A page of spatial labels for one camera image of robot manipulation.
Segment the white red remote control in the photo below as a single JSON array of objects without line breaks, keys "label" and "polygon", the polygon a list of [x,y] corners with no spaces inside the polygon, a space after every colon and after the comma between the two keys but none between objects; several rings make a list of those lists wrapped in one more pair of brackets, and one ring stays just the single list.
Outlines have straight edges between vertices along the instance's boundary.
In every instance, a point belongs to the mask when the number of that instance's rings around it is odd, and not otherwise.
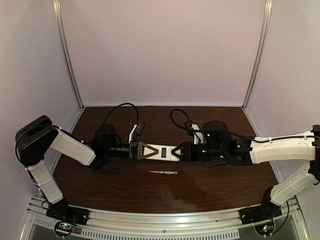
[{"label": "white red remote control", "polygon": [[159,153],[151,158],[147,158],[147,160],[155,160],[155,161],[167,161],[167,162],[179,162],[180,160],[171,154],[171,150],[176,147],[174,145],[159,145],[159,144],[148,144],[154,148],[159,150]]}]

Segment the clear handle screwdriver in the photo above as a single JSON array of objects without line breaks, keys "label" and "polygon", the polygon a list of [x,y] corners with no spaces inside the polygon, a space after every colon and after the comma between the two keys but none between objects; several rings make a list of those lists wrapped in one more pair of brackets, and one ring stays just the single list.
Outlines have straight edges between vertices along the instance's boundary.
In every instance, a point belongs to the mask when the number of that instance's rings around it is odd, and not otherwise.
[{"label": "clear handle screwdriver", "polygon": [[178,175],[178,172],[177,172],[177,171],[157,171],[157,170],[149,170],[148,173],[161,174],[161,175]]}]

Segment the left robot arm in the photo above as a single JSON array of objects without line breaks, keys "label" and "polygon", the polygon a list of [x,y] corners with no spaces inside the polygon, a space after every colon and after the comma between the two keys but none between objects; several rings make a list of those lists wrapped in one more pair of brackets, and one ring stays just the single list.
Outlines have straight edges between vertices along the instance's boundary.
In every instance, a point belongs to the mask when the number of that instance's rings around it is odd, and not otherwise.
[{"label": "left robot arm", "polygon": [[45,163],[45,154],[54,150],[92,170],[108,164],[110,158],[141,159],[144,144],[138,141],[122,143],[110,124],[100,127],[89,144],[75,138],[51,119],[42,115],[21,128],[15,135],[15,153],[30,173],[50,204],[57,204],[64,195]]}]

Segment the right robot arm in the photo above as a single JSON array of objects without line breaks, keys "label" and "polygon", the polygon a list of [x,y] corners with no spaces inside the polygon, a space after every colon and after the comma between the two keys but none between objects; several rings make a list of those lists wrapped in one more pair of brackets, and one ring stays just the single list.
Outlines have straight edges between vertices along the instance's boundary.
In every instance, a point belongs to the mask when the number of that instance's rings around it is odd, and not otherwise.
[{"label": "right robot arm", "polygon": [[194,137],[204,137],[200,143],[183,142],[171,154],[183,162],[222,160],[227,165],[252,166],[272,161],[303,160],[296,172],[283,182],[268,188],[261,207],[277,209],[288,199],[320,182],[320,129],[280,137],[246,137],[229,131],[223,121],[212,120],[200,130],[189,123],[182,127]]}]

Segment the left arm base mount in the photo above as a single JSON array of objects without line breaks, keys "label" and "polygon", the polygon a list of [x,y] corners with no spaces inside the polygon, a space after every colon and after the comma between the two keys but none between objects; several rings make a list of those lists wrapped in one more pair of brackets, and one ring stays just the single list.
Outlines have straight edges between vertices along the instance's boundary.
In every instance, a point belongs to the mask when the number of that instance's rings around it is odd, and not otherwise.
[{"label": "left arm base mount", "polygon": [[53,226],[53,230],[58,237],[64,239],[74,234],[77,227],[87,225],[89,213],[88,209],[73,206],[69,206],[66,213],[63,213],[62,210],[49,206],[45,215],[57,220]]}]

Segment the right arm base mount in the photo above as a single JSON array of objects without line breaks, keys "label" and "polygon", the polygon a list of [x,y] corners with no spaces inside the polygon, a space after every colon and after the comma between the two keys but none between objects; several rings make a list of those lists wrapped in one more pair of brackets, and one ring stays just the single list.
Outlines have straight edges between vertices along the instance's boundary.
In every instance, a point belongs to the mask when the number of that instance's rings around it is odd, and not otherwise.
[{"label": "right arm base mount", "polygon": [[255,232],[264,238],[271,237],[276,231],[275,217],[282,215],[280,208],[272,209],[262,205],[240,209],[239,216],[243,225],[253,224]]}]

